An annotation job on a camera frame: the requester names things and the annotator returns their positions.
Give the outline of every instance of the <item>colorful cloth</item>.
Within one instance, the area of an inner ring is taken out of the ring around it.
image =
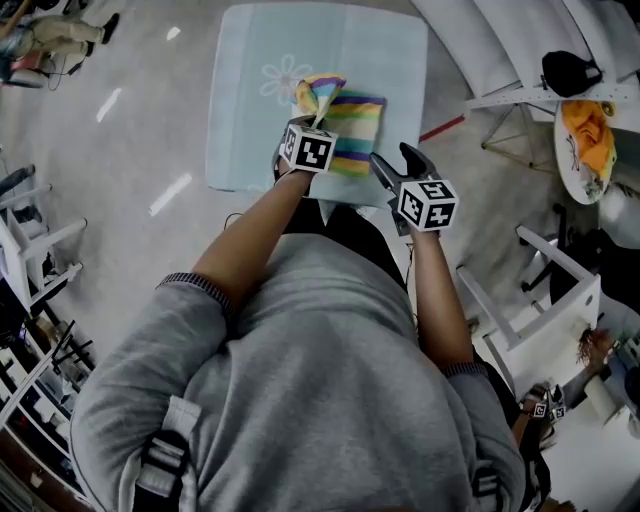
[[[566,101],[562,105],[564,124],[578,139],[580,161],[587,164],[601,179],[611,172],[614,149],[613,133],[600,103]]]
[[[352,176],[369,173],[369,155],[380,126],[385,98],[343,90],[346,80],[337,74],[312,75],[295,91],[292,117],[314,114],[315,125],[339,135],[331,172]]]

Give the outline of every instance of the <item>orange cloth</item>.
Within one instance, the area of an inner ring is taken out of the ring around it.
[[[566,101],[562,114],[567,130],[578,139],[580,161],[604,178],[613,150],[613,133],[602,106],[595,101]]]

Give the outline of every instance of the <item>table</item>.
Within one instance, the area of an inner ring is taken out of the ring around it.
[[[593,204],[600,200],[611,181],[611,172],[603,181],[602,187],[593,193],[587,193],[589,184],[594,183],[595,175],[583,164],[579,158],[579,146],[577,139],[569,133],[564,124],[562,115],[562,102],[558,102],[553,126],[553,140],[556,152],[558,172],[562,178],[567,192],[580,204]],[[614,148],[613,163],[616,154]]]
[[[271,157],[291,115],[297,80],[337,72],[346,88],[387,98],[376,151],[406,169],[398,144],[417,145],[427,67],[419,18],[326,3],[248,4],[223,17],[215,57],[206,179],[219,190],[266,191]],[[311,197],[388,208],[373,174],[320,175]]]

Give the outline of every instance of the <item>sleeve cuff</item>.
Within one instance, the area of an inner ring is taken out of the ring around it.
[[[191,274],[188,272],[178,272],[176,274],[170,274],[165,277],[156,287],[156,289],[170,283],[184,283],[199,288],[209,297],[215,300],[218,304],[220,304],[225,320],[229,321],[233,316],[234,310],[233,306],[231,305],[231,301],[229,301],[224,293],[222,293],[216,286],[211,284],[204,277],[200,277],[196,274]]]
[[[454,363],[446,366],[442,370],[442,374],[448,379],[450,377],[455,377],[456,375],[463,374],[481,374],[485,377],[489,378],[489,373],[487,372],[487,368],[482,363]]]

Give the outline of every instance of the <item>gray floor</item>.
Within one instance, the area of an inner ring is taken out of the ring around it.
[[[85,268],[53,301],[95,341],[98,358],[121,340],[154,286],[189,269],[222,230],[225,218],[252,202],[247,194],[208,189],[204,182],[208,96],[220,18],[231,2],[99,0],[85,19],[122,22],[113,42],[98,47],[56,92],[2,89],[0,142],[10,167],[37,165],[37,182],[54,191],[42,205],[52,227],[86,217],[85,233],[63,251]],[[416,14],[408,1],[356,2]],[[172,27],[180,34],[167,41]],[[462,113],[469,91],[432,33],[424,128]],[[102,122],[101,106],[120,88]],[[518,275],[531,254],[514,235],[518,223],[538,232],[555,225],[550,205],[562,198],[558,178],[521,168],[480,149],[496,112],[476,112],[423,144],[462,199],[455,227],[443,234],[451,267],[467,264],[506,308],[527,302]],[[149,206],[181,175],[192,182],[158,215]],[[408,252],[386,212],[373,221],[401,268]],[[462,293],[470,316],[477,306]]]

